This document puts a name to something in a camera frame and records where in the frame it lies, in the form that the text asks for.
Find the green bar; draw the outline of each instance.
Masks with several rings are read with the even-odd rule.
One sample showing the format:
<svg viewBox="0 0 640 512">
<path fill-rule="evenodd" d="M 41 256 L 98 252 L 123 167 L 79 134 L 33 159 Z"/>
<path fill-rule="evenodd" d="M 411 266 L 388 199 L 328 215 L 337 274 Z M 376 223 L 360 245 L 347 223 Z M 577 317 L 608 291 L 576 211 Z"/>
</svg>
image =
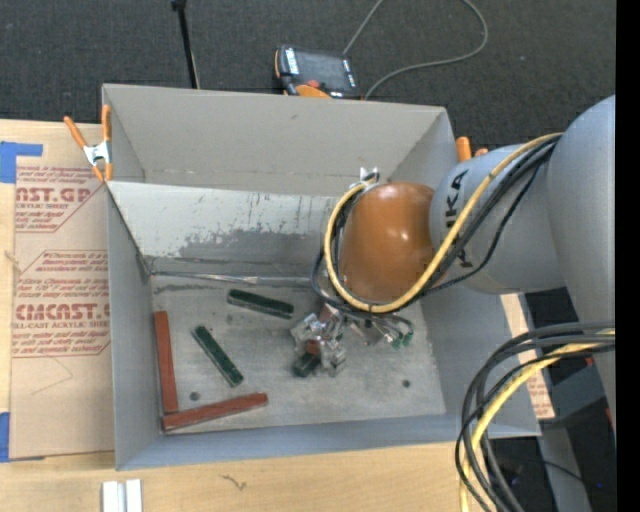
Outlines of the green bar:
<svg viewBox="0 0 640 512">
<path fill-rule="evenodd" d="M 293 315 L 293 306 L 291 304 L 244 290 L 231 290 L 227 296 L 227 302 L 234 306 L 280 318 L 289 319 Z"/>
<path fill-rule="evenodd" d="M 233 364 L 229 356 L 222 350 L 222 347 L 218 345 L 218 342 L 213 339 L 211 333 L 204 325 L 196 327 L 191 334 L 205 351 L 209 359 L 216 365 L 220 373 L 227 379 L 227 382 L 231 387 L 235 387 L 240 384 L 244 377 Z"/>
</svg>

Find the yellow cable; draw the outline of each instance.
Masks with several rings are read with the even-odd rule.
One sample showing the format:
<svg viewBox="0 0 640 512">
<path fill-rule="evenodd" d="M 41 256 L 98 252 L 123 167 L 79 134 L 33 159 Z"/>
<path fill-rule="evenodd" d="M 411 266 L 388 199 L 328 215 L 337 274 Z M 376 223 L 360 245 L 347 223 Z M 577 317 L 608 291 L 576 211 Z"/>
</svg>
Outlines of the yellow cable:
<svg viewBox="0 0 640 512">
<path fill-rule="evenodd" d="M 340 296 L 345 301 L 347 301 L 353 307 L 358 308 L 360 310 L 369 311 L 371 313 L 389 313 L 391 311 L 395 311 L 396 309 L 400 309 L 401 307 L 406 305 L 411 299 L 413 299 L 418 293 L 420 293 L 420 291 L 422 290 L 424 285 L 427 283 L 429 278 L 436 271 L 436 269 L 440 265 L 440 262 L 446 256 L 447 251 L 449 250 L 451 245 L 453 245 L 455 238 L 458 236 L 458 233 L 462 229 L 462 225 L 467 220 L 467 217 L 471 214 L 471 210 L 479 201 L 480 196 L 489 187 L 491 182 L 502 171 L 504 171 L 504 169 L 509 164 L 511 164 L 516 158 L 521 156 L 523 153 L 529 151 L 533 147 L 543 144 L 549 139 L 557 137 L 558 135 L 559 135 L 558 133 L 544 135 L 526 144 L 523 144 L 518 149 L 516 149 L 513 153 L 511 153 L 509 156 L 504 158 L 496 167 L 494 167 L 491 173 L 489 173 L 489 175 L 485 177 L 484 180 L 482 180 L 480 185 L 473 192 L 473 194 L 467 201 L 467 204 L 465 204 L 464 208 L 460 212 L 459 217 L 457 218 L 456 222 L 453 224 L 453 226 L 449 230 L 447 236 L 443 240 L 442 244 L 440 245 L 440 248 L 438 249 L 435 256 L 433 257 L 433 260 L 431 260 L 431 263 L 429 263 L 429 265 L 425 269 L 424 273 L 420 276 L 420 278 L 416 281 L 416 283 L 407 292 L 404 293 L 404 295 L 386 304 L 371 304 L 358 299 L 353 294 L 351 294 L 349 290 L 347 290 L 344 286 L 342 286 L 342 283 L 340 283 L 340 279 L 338 278 L 338 275 L 333 269 L 333 263 L 331 258 L 331 237 L 332 237 L 332 232 L 333 232 L 338 214 L 340 213 L 344 204 L 349 199 L 351 199 L 351 197 L 353 197 L 355 194 L 357 194 L 367 186 L 367 184 L 365 183 L 360 183 L 356 185 L 355 187 L 350 189 L 342 197 L 342 199 L 340 199 L 340 201 L 338 201 L 338 204 L 335 206 L 333 212 L 331 213 L 331 217 L 329 217 L 329 223 L 328 223 L 327 231 L 324 237 L 324 257 L 325 257 L 325 260 L 327 261 L 327 271 L 329 273 L 329 279 L 331 280 L 331 284 L 334 286 L 336 291 L 340 294 Z"/>
<path fill-rule="evenodd" d="M 615 335 L 615 329 L 610 329 L 607 331 L 603 331 L 601 334 L 604 335 Z M 506 383 L 502 391 L 498 393 L 493 400 L 487 406 L 485 413 L 479 418 L 478 424 L 471 435 L 471 447 L 473 451 L 478 449 L 480 445 L 480 441 L 485 431 L 487 430 L 489 423 L 493 419 L 493 417 L 498 413 L 498 411 L 502 408 L 505 402 L 513 395 L 513 393 L 523 384 L 525 383 L 534 373 L 547 366 L 555 363 L 559 359 L 562 358 L 563 355 L 570 354 L 572 352 L 579 352 L 581 350 L 589 350 L 595 347 L 598 347 L 599 343 L 579 343 L 573 345 L 565 345 L 560 347 L 549 355 L 557 355 L 558 357 L 553 357 L 550 359 L 545 359 L 544 361 L 539 361 L 537 363 L 531 364 L 522 368 L 518 373 L 516 373 L 511 379 L 509 379 Z M 467 454 L 465 454 L 464 459 L 462 461 L 462 468 L 464 471 L 464 475 L 466 477 L 469 476 L 470 463 Z M 467 492 L 467 488 L 464 482 L 460 481 L 459 487 L 459 498 L 460 498 L 460 510 L 463 512 L 467 512 L 470 510 L 469 508 L 469 495 Z"/>
</svg>

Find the metal bracket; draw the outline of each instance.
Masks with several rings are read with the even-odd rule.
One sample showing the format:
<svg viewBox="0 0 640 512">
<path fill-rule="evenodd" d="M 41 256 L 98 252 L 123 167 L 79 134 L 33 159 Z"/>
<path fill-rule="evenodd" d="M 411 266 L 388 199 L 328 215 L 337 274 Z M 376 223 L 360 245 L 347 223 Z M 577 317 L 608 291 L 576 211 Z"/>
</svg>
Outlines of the metal bracket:
<svg viewBox="0 0 640 512">
<path fill-rule="evenodd" d="M 142 480 L 102 483 L 102 512 L 142 512 Z"/>
<path fill-rule="evenodd" d="M 101 159 L 107 163 L 111 163 L 111 143 L 109 141 L 102 141 L 97 146 L 85 146 L 82 150 L 89 162 L 93 165 L 96 165 L 98 160 Z"/>
</svg>

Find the blue tape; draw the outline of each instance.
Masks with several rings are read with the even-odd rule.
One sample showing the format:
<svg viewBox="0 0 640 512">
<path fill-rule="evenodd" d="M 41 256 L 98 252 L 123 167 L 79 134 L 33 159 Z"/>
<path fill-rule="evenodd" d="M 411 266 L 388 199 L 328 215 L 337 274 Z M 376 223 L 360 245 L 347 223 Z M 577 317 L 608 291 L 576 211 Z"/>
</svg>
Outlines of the blue tape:
<svg viewBox="0 0 640 512">
<path fill-rule="evenodd" d="M 15 183 L 18 157 L 42 156 L 42 148 L 42 144 L 0 142 L 0 183 Z"/>
<path fill-rule="evenodd" d="M 9 413 L 0 413 L 0 463 L 9 462 Z"/>
</svg>

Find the orange dome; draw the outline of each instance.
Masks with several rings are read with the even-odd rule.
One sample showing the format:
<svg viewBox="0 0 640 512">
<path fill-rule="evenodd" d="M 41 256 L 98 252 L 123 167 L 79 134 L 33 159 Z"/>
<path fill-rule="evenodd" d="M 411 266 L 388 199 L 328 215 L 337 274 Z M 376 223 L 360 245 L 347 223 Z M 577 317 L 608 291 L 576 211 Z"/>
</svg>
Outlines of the orange dome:
<svg viewBox="0 0 640 512">
<path fill-rule="evenodd" d="M 390 302 L 424 273 L 434 255 L 433 195 L 426 185 L 395 182 L 372 187 L 358 199 L 345 223 L 338 268 L 354 295 Z"/>
</svg>

